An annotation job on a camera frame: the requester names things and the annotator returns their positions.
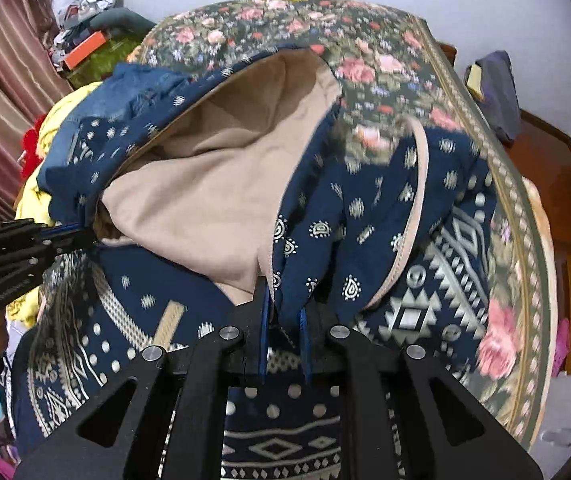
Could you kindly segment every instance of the green fabric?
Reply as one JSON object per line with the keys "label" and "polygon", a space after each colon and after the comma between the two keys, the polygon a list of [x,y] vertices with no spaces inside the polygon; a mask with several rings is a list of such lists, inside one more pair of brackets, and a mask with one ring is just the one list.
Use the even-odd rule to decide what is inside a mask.
{"label": "green fabric", "polygon": [[138,46],[139,38],[122,36],[111,38],[96,49],[68,76],[68,81],[74,89],[81,88],[95,81],[101,81],[109,76],[119,61],[125,61],[130,53]]}

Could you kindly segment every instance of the beige piping trim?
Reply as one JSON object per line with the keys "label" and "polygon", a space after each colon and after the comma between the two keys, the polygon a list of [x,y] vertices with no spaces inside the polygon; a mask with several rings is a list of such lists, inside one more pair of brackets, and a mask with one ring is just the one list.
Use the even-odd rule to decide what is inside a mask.
{"label": "beige piping trim", "polygon": [[427,150],[427,136],[425,130],[415,117],[403,115],[402,119],[412,129],[412,133],[417,143],[417,159],[419,165],[419,179],[417,183],[417,193],[412,204],[412,209],[409,212],[408,223],[406,224],[405,231],[403,231],[403,240],[401,241],[401,248],[397,253],[390,273],[385,278],[379,290],[374,294],[373,298],[368,302],[365,308],[369,308],[376,303],[379,303],[381,298],[392,288],[397,282],[399,276],[405,269],[408,263],[409,255],[414,247],[414,241],[417,238],[417,231],[419,230],[419,222],[421,221],[421,211],[423,210],[423,199],[425,197],[425,181],[427,180],[427,167],[429,164],[429,153]]}

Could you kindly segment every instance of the beige fabric lining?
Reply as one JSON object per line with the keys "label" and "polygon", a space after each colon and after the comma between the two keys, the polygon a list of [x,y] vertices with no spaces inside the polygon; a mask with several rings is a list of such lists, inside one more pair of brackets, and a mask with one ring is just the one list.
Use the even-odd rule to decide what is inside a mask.
{"label": "beige fabric lining", "polygon": [[257,62],[188,110],[105,189],[113,225],[209,277],[235,304],[272,279],[281,197],[319,122],[341,95],[313,52]]}
{"label": "beige fabric lining", "polygon": [[385,296],[401,276],[403,269],[405,269],[405,266],[408,263],[409,255],[412,252],[412,247],[414,246],[414,241],[417,238],[419,222],[421,221],[421,211],[423,210],[423,199],[425,197],[425,183],[427,181],[427,167],[429,165],[427,136],[425,135],[423,126],[416,117],[403,115],[402,119],[411,129],[417,143],[417,164],[419,172],[417,193],[414,198],[414,203],[412,204],[412,209],[409,212],[408,223],[406,223],[405,231],[403,231],[401,247],[399,248],[399,253],[394,260],[392,269],[390,269],[388,276],[385,278],[379,290],[365,306],[366,308],[379,303],[381,298]]}

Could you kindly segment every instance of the pink rose print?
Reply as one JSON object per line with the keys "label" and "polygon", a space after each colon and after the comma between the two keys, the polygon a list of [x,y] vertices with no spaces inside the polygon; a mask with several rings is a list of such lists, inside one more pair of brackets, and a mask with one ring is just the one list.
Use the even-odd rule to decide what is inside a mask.
{"label": "pink rose print", "polygon": [[355,2],[354,0],[346,2],[345,5],[347,7],[357,7],[358,9],[367,9],[367,4],[364,4],[363,2]]}
{"label": "pink rose print", "polygon": [[316,54],[317,56],[320,56],[321,54],[323,54],[323,52],[325,52],[325,47],[317,43],[314,45],[310,45],[310,50],[314,52],[314,54]]}
{"label": "pink rose print", "polygon": [[248,7],[247,9],[243,9],[238,16],[242,20],[255,20],[263,16],[263,9]]}
{"label": "pink rose print", "polygon": [[406,30],[403,33],[403,39],[406,40],[406,43],[408,43],[409,46],[411,46],[412,48],[415,48],[418,50],[423,48],[423,45],[421,45],[421,42],[417,38],[414,37],[414,34],[412,34],[411,30]]}
{"label": "pink rose print", "polygon": [[495,381],[507,377],[517,362],[520,349],[514,311],[497,300],[490,300],[488,331],[477,351],[481,375]]}
{"label": "pink rose print", "polygon": [[190,27],[182,28],[176,34],[176,40],[181,43],[189,43],[193,39],[194,39],[194,31]]}
{"label": "pink rose print", "polygon": [[451,118],[443,110],[441,110],[441,108],[432,108],[432,111],[430,112],[430,119],[432,119],[437,126],[441,126],[442,128],[450,130],[451,132],[461,129],[461,125],[453,120],[453,118]]}
{"label": "pink rose print", "polygon": [[358,49],[364,54],[371,53],[370,45],[367,43],[367,41],[358,38],[355,43],[357,44]]}
{"label": "pink rose print", "polygon": [[512,229],[510,228],[510,222],[506,219],[501,222],[501,241],[507,244],[512,239]]}
{"label": "pink rose print", "polygon": [[306,28],[305,25],[303,25],[299,20],[293,20],[293,22],[287,26],[287,31],[290,34],[294,34],[295,32],[300,32],[302,30],[305,30],[305,28]]}
{"label": "pink rose print", "polygon": [[403,70],[403,63],[396,59],[394,56],[377,56],[379,60],[379,65],[381,66],[382,72],[387,72],[391,74],[393,72],[401,72]]}
{"label": "pink rose print", "polygon": [[361,143],[371,150],[384,150],[390,147],[389,139],[381,137],[381,132],[379,128],[374,128],[372,126],[363,126],[363,124],[358,124],[355,128],[355,133]]}
{"label": "pink rose print", "polygon": [[223,43],[225,37],[220,30],[213,30],[207,35],[207,41],[210,44]]}
{"label": "pink rose print", "polygon": [[350,79],[355,83],[373,83],[374,70],[367,66],[363,59],[346,57],[343,64],[337,70],[339,77]]}
{"label": "pink rose print", "polygon": [[268,0],[267,8],[272,10],[287,9],[287,2],[284,2],[283,0]]}

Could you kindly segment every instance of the white diamond pattern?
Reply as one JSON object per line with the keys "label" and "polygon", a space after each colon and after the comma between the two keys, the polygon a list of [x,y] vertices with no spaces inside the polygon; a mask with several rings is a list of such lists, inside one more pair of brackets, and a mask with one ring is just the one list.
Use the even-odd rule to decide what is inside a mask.
{"label": "white diamond pattern", "polygon": [[255,444],[254,446],[249,446],[248,449],[257,455],[264,456],[271,460],[281,460],[282,458],[296,453],[302,449],[298,444],[293,444],[281,438],[271,438],[266,440],[261,444]]}
{"label": "white diamond pattern", "polygon": [[326,449],[326,447],[332,446],[336,441],[335,438],[330,438],[329,436],[320,436],[308,442],[308,446],[314,447],[315,449]]}

